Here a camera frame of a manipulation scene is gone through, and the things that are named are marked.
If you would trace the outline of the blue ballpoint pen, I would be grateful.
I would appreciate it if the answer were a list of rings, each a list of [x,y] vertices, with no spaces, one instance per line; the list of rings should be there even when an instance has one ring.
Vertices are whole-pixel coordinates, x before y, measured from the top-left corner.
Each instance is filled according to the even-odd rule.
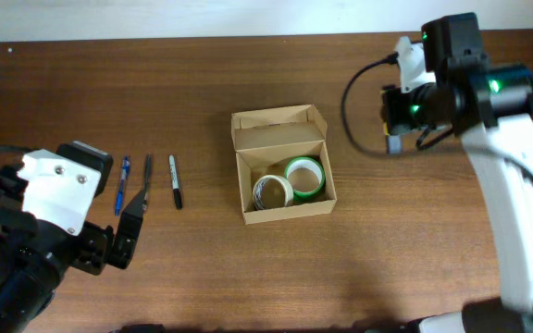
[[[124,204],[127,181],[130,175],[130,157],[125,155],[122,159],[118,183],[118,191],[114,205],[114,216],[119,216]]]

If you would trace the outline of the dark grey pen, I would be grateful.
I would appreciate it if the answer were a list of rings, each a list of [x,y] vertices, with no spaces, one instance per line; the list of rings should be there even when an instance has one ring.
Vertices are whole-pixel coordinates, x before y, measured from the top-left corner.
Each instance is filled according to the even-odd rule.
[[[152,165],[153,165],[153,156],[151,154],[148,154],[146,156],[145,160],[145,168],[144,168],[144,177],[143,177],[143,213],[147,212],[148,209],[148,197],[149,197],[149,187],[150,187],[150,179],[152,175]]]

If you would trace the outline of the white tape roll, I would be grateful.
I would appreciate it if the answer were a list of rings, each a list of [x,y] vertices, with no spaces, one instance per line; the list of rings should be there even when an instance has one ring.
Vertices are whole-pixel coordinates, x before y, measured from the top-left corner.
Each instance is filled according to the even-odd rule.
[[[253,187],[253,201],[256,210],[288,207],[293,202],[293,189],[282,176],[265,175]]]

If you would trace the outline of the yellow highlighter marker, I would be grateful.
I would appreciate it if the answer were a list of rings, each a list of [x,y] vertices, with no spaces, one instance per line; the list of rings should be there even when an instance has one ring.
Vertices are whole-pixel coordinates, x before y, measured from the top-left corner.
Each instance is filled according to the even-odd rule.
[[[401,154],[403,152],[402,138],[400,135],[391,135],[388,130],[388,124],[383,124],[386,153],[387,154]]]

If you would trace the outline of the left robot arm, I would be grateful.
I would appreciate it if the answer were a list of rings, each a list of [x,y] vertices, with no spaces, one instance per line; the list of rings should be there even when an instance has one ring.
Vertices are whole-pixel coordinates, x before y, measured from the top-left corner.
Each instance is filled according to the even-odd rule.
[[[110,154],[81,142],[55,152],[0,145],[0,153],[22,155],[0,168],[0,332],[20,332],[54,299],[71,268],[98,276],[107,265],[129,266],[148,190],[119,210],[117,228],[101,228],[86,217],[104,191]]]

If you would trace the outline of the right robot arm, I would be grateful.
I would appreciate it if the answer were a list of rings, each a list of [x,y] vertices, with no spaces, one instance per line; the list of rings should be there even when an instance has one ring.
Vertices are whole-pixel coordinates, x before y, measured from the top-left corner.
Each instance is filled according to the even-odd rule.
[[[498,255],[501,293],[460,311],[416,320],[413,332],[533,332],[533,74],[495,65],[473,13],[423,25],[389,58],[400,85],[383,91],[387,150],[417,133],[425,151],[458,139],[477,175]]]

